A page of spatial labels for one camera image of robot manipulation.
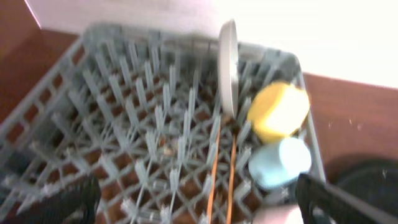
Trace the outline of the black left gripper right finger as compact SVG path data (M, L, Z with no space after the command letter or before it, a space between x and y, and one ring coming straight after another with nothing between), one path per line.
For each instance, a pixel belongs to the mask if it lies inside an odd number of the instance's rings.
M397 223L397 217L308 174L299 175L295 196L304 223L316 222L316 207L337 223Z

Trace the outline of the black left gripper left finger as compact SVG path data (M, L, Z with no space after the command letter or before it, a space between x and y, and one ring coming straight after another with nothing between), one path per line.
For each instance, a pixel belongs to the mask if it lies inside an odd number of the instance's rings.
M94 223L100 200L99 180L90 174L1 224Z

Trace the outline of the pink plastic cup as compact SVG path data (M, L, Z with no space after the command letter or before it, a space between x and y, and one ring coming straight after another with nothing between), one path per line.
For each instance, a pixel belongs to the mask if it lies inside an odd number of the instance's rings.
M266 207L258 211L253 224L303 224L300 208L297 204Z

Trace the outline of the light blue plastic cup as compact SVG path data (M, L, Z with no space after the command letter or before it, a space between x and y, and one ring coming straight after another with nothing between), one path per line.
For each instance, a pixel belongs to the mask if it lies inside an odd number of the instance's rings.
M249 174L263 190L288 185L311 166L310 150L303 140L294 137L256 149L248 162Z

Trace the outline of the wooden chopstick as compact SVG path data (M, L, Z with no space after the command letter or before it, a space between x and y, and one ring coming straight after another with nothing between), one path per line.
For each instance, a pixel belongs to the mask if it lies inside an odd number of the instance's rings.
M220 144L220 132L221 132L221 127L219 127L216 142L215 142L215 144L216 144L215 159L213 161L213 167L211 170L212 185L211 185L211 190L210 190L209 197L208 197L208 205L207 205L207 209L206 209L206 214L208 216L209 224L211 224L211 222L212 222L213 200L214 200L215 182L216 182L216 170L217 170L217 165L218 165L218 150L219 150L219 144Z
M231 224L231 218L232 218L235 162L236 162L236 135L233 136L233 144L232 144L232 148L231 148L231 162L230 162L230 170L229 170L228 204L227 204L227 212L226 212L226 224Z

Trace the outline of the yellow plastic bowl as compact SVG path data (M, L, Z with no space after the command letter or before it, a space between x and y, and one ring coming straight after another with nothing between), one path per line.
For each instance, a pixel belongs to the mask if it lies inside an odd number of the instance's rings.
M247 120L264 143L279 141L298 130L310 110L308 93L287 82L273 82L254 97Z

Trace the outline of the grey round plate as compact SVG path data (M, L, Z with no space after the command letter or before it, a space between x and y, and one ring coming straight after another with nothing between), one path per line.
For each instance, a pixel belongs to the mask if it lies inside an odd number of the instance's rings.
M223 113L235 118L238 112L238 40L236 24L223 24L218 37L218 89Z

